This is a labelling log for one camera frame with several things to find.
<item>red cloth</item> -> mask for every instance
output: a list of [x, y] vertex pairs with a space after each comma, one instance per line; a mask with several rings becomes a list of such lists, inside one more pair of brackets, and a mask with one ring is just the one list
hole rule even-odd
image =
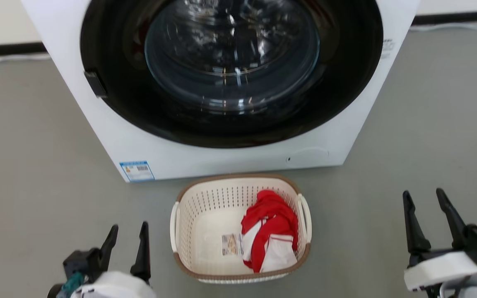
[[251, 262], [244, 261], [255, 273], [263, 266], [265, 245], [271, 234], [293, 236], [292, 249], [297, 250], [297, 216], [286, 202], [271, 190], [263, 190], [257, 194], [257, 202], [248, 208], [242, 219], [242, 234], [246, 234], [262, 219], [267, 220], [253, 240]]

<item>laundry basket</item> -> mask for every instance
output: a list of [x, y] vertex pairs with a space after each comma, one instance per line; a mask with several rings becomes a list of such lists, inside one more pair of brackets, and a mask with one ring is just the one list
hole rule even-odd
[[[242, 262], [241, 221], [263, 189], [280, 195], [298, 217], [297, 263], [282, 270], [253, 273]], [[305, 198], [289, 179], [228, 175], [195, 181], [181, 191], [172, 208], [170, 236], [178, 266], [195, 279], [215, 284], [257, 283], [284, 277], [305, 262], [312, 222]]]

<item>white washing machine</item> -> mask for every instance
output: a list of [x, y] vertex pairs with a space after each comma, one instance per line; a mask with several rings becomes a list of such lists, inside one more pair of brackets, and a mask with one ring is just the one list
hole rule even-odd
[[129, 182], [343, 164], [419, 4], [22, 1]]

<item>black door rim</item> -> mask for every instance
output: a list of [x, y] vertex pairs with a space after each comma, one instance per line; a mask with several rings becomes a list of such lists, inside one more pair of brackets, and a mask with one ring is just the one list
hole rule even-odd
[[337, 26], [337, 47], [327, 48], [330, 59], [318, 62], [298, 92], [261, 113], [207, 115], [167, 94], [146, 65], [131, 57], [138, 54], [133, 40], [141, 28], [135, 19], [141, 22], [146, 15], [149, 26], [169, 2], [91, 0], [82, 25], [81, 55], [85, 71], [95, 76], [93, 90], [103, 92], [111, 109], [146, 132], [186, 145], [255, 147], [313, 130], [359, 96], [382, 52], [382, 19], [374, 0], [301, 0], [317, 26], [318, 15], [333, 18]]

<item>clothing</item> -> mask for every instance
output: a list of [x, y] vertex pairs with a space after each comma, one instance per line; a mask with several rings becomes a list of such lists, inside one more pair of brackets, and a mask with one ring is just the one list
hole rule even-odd
[[286, 202], [271, 190], [260, 191], [242, 219], [244, 264], [255, 273], [289, 267], [297, 250], [297, 231], [297, 216]]

